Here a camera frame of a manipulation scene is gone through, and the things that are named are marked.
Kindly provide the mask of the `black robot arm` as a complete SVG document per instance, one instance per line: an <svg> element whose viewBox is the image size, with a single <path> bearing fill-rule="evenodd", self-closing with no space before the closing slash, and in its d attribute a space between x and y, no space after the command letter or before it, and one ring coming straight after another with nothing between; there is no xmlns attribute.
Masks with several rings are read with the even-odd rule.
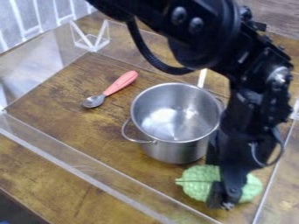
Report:
<svg viewBox="0 0 299 224"><path fill-rule="evenodd" d="M137 48L161 71L183 75L209 68L230 82L229 106L209 144L209 163L219 166L207 205L231 209L247 175L277 163L285 144L279 124L293 108L291 58L259 34L251 10L237 0L87 0L126 23Z"/></svg>

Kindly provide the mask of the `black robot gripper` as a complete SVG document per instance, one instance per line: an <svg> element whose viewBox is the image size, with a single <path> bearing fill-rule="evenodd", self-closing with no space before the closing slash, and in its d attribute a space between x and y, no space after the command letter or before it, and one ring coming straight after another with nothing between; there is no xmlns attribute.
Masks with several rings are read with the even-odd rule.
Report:
<svg viewBox="0 0 299 224"><path fill-rule="evenodd" d="M249 173L275 164L285 152L278 127L254 135L238 130L239 124L225 111L219 128L210 137L206 164L219 166L219 180L213 181L207 198L211 209L235 208Z"/></svg>

